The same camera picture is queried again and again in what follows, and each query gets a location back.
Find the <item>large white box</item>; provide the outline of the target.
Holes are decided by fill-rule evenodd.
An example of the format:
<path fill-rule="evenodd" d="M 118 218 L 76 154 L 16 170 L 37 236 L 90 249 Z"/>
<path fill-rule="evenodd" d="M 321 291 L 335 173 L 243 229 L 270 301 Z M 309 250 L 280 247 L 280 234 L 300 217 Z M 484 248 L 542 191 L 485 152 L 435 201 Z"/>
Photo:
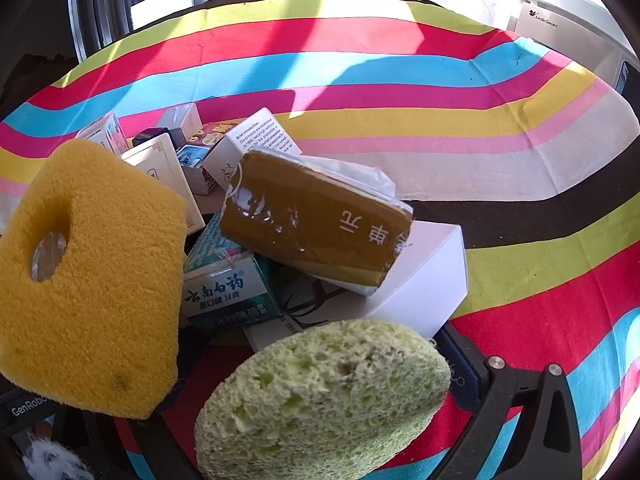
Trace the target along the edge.
<path fill-rule="evenodd" d="M 433 337 L 469 291 L 462 229 L 455 224 L 416 221 L 406 247 L 382 285 L 369 297 L 299 275 L 280 292 L 282 313 L 244 330 L 262 350 L 307 328 L 350 318 L 376 318 Z"/>

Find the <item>green round sponge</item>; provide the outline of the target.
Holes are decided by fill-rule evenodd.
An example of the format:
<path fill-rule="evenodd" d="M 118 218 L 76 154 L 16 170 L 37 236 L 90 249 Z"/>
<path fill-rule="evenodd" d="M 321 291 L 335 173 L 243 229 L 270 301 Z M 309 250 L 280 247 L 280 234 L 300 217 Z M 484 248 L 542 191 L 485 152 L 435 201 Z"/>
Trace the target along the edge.
<path fill-rule="evenodd" d="M 194 425 L 206 479 L 360 479 L 391 460 L 442 407 L 451 370 L 410 327 L 355 318 L 251 356 Z"/>

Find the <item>brown plastic tissue pack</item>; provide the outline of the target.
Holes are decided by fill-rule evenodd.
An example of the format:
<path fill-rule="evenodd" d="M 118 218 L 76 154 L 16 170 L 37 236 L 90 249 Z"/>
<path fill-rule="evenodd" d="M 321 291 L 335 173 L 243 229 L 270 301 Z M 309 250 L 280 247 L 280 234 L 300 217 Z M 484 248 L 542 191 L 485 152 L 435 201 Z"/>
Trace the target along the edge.
<path fill-rule="evenodd" d="M 362 296 L 383 283 L 408 240 L 413 210 L 357 179 L 361 166 L 254 148 L 231 178 L 224 237 Z"/>

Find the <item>teal toothpaste box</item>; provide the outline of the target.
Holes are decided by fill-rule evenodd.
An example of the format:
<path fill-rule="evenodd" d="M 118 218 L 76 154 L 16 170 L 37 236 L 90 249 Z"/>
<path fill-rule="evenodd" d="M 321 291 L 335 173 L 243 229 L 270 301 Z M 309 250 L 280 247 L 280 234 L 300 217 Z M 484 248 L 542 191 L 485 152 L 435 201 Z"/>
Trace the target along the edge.
<path fill-rule="evenodd" d="M 197 326 L 249 326 L 280 314 L 266 260 L 221 234 L 216 212 L 183 267 L 181 313 Z"/>

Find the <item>white cube box red logo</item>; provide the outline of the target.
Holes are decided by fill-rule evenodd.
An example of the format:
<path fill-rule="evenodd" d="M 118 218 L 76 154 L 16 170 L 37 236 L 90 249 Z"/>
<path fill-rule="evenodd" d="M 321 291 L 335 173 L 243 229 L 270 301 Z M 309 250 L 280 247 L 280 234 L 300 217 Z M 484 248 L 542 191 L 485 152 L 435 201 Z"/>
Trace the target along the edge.
<path fill-rule="evenodd" d="M 267 107 L 263 107 L 224 133 L 204 158 L 202 167 L 225 190 L 241 158 L 252 148 L 269 148 L 290 155 L 302 154 L 277 118 Z"/>

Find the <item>yellow rectangular sponge with hole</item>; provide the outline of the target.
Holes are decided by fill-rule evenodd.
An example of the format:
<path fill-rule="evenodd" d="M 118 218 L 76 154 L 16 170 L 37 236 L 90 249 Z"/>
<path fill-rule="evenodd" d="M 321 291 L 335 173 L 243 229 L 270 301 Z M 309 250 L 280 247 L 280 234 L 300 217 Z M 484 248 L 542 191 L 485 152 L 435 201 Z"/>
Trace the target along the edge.
<path fill-rule="evenodd" d="M 1 237 L 1 371 L 144 419 L 177 379 L 186 204 L 87 140 L 60 145 Z"/>

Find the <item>red and yellow small box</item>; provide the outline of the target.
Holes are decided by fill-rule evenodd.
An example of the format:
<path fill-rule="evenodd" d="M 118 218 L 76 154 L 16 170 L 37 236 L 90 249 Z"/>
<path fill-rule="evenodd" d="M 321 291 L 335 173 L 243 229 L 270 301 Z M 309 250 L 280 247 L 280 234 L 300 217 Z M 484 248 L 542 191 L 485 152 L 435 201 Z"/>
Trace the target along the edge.
<path fill-rule="evenodd" d="M 192 134 L 186 143 L 212 148 L 235 126 L 236 122 L 208 122 L 202 125 L 198 132 Z"/>

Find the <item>cream box with gold frame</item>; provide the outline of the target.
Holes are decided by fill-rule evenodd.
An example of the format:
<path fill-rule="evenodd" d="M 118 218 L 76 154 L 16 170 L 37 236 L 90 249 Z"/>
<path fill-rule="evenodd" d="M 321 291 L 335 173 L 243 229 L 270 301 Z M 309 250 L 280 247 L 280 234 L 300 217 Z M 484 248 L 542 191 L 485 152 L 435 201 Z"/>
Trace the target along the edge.
<path fill-rule="evenodd" d="M 130 148 L 120 158 L 159 180 L 184 199 L 188 234 L 205 228 L 203 216 L 179 164 L 174 144 L 168 133 L 162 133 L 135 148 Z"/>

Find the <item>striped colourful tablecloth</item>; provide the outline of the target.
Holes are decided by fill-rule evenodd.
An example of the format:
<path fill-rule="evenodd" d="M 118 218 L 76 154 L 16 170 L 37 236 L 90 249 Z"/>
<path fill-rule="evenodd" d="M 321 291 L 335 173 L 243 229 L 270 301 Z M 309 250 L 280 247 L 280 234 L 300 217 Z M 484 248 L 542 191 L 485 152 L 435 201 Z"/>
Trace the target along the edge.
<path fill-rule="evenodd" d="M 461 226 L 454 327 L 510 365 L 566 370 L 582 474 L 639 423 L 639 123 L 590 70 L 416 0 L 220 0 L 91 55 L 1 124 L 1 213 L 107 112 L 127 134 L 195 103 L 269 108 L 307 154 L 377 166 Z"/>

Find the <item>champagne washing machine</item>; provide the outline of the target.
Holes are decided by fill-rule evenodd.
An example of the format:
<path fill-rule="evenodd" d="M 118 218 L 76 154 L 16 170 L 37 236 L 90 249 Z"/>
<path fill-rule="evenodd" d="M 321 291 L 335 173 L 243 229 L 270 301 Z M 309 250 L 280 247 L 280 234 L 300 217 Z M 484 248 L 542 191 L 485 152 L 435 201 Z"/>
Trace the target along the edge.
<path fill-rule="evenodd" d="M 591 70 L 639 110 L 639 59 L 620 26 L 588 0 L 520 0 L 508 29 Z"/>

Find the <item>small white blue box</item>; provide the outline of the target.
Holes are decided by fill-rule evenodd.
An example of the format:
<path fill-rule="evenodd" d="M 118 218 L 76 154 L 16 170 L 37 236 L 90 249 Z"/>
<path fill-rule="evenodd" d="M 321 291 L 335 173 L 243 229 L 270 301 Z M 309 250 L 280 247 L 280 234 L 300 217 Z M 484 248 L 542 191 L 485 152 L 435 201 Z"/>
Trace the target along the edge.
<path fill-rule="evenodd" d="M 176 151 L 179 164 L 194 195 L 208 195 L 217 185 L 214 178 L 203 167 L 209 151 L 209 146 L 194 144 L 184 144 Z"/>

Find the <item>white flat card box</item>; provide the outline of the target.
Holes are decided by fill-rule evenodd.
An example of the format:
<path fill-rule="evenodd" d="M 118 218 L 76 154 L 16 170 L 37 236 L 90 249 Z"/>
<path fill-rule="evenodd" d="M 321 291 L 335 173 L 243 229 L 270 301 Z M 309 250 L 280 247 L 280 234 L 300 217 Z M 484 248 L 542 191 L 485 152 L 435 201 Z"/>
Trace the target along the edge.
<path fill-rule="evenodd" d="M 158 128 L 166 128 L 170 132 L 178 131 L 189 140 L 201 131 L 202 120 L 195 103 L 186 103 L 164 110 L 157 121 Z"/>

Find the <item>grey fluffy microphone cover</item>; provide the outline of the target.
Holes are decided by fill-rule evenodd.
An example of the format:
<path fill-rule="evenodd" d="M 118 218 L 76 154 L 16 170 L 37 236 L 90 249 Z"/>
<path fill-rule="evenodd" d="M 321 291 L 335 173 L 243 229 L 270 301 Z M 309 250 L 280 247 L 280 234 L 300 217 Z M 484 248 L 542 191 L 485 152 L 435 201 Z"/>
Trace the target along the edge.
<path fill-rule="evenodd" d="M 49 439 L 32 440 L 23 464 L 35 480 L 93 480 L 94 475 L 72 451 Z"/>

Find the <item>dark blue small box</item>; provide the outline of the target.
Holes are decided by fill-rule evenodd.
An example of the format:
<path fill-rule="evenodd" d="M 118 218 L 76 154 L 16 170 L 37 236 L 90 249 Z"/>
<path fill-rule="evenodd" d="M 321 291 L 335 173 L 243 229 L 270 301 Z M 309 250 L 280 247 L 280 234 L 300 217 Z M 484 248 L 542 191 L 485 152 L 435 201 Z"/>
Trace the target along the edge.
<path fill-rule="evenodd" d="M 135 148 L 146 141 L 158 138 L 164 133 L 167 133 L 170 137 L 171 144 L 175 151 L 178 151 L 179 148 L 182 148 L 183 145 L 186 144 L 186 138 L 180 128 L 168 129 L 166 127 L 151 127 L 144 129 L 134 136 L 131 140 L 131 145 Z"/>

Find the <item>white barcode box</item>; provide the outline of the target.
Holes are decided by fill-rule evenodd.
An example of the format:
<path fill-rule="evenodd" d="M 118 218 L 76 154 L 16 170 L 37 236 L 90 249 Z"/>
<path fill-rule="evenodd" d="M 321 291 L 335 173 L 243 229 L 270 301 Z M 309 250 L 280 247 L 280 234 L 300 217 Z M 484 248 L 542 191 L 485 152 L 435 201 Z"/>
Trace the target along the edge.
<path fill-rule="evenodd" d="M 102 115 L 90 125 L 80 129 L 76 133 L 76 139 L 100 144 L 118 157 L 128 150 L 126 136 L 113 112 Z"/>

